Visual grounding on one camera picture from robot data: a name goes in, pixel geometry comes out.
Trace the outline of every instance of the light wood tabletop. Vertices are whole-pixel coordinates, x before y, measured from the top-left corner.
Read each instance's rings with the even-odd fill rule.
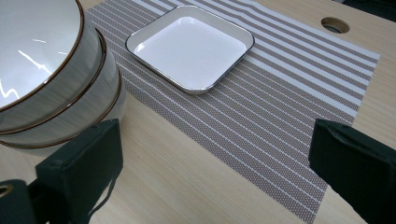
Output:
[[[85,9],[101,0],[80,0]],[[396,23],[330,0],[258,0],[296,21],[380,54],[353,127],[396,148]],[[346,34],[324,29],[334,17]],[[127,95],[121,121],[124,168],[92,223],[303,223],[288,209]],[[35,179],[35,166],[52,151],[0,146],[0,181]],[[327,188],[314,223],[364,223]]]

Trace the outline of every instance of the placemat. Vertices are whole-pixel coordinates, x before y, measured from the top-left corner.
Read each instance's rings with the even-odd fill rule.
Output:
[[[252,50],[211,91],[188,95],[133,59],[126,38],[180,5],[248,29]],[[379,55],[253,1],[108,0],[87,15],[127,90],[307,223],[326,183],[308,166],[315,119],[351,124]]]

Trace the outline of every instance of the white bowl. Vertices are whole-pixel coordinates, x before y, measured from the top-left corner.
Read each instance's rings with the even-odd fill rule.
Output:
[[[4,0],[0,134],[53,118],[94,79],[101,43],[78,1]]]
[[[50,147],[72,139],[103,119],[121,119],[125,102],[122,77],[105,39],[98,35],[105,58],[87,91],[56,117],[24,131],[0,135],[0,143],[21,148]]]

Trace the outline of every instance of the gray woven placemat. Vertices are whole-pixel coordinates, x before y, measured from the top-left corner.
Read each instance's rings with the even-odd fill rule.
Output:
[[[179,5],[206,9],[256,38],[242,61],[204,95],[178,90],[125,48],[128,35]],[[313,222],[327,187],[308,167],[315,119],[353,122],[378,54],[248,0],[109,0],[87,15],[105,36],[133,96]]]

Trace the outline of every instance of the white square dish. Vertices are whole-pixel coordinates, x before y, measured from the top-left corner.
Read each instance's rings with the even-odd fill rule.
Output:
[[[176,7],[126,40],[139,62],[189,94],[209,91],[253,45],[246,29],[194,6]]]

